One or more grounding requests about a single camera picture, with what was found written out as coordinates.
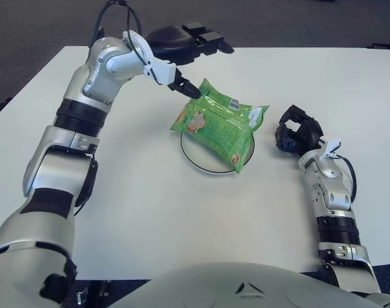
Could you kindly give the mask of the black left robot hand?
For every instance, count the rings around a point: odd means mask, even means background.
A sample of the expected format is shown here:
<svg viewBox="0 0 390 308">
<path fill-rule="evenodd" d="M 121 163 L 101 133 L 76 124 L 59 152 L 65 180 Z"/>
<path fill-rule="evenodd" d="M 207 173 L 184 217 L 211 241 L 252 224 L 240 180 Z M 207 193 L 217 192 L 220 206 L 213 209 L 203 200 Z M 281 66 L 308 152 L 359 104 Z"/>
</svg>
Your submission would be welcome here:
<svg viewBox="0 0 390 308">
<path fill-rule="evenodd" d="M 157 29 L 146 36 L 146 41 L 156 58 L 177 66 L 191 64 L 201 55 L 234 52 L 220 33 L 198 22 Z"/>
</svg>

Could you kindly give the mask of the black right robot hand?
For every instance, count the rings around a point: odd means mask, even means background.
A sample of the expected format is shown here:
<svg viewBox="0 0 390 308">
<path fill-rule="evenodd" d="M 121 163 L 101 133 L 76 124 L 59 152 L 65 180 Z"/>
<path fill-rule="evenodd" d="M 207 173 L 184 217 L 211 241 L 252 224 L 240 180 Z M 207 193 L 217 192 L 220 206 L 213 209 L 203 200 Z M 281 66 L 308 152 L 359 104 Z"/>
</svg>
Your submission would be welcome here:
<svg viewBox="0 0 390 308">
<path fill-rule="evenodd" d="M 296 131 L 288 128 L 288 121 L 299 124 L 299 128 Z M 322 136 L 319 123 L 304 110 L 291 105 L 279 120 L 275 132 L 276 147 L 302 157 L 308 151 L 320 149 L 319 140 Z"/>
</svg>

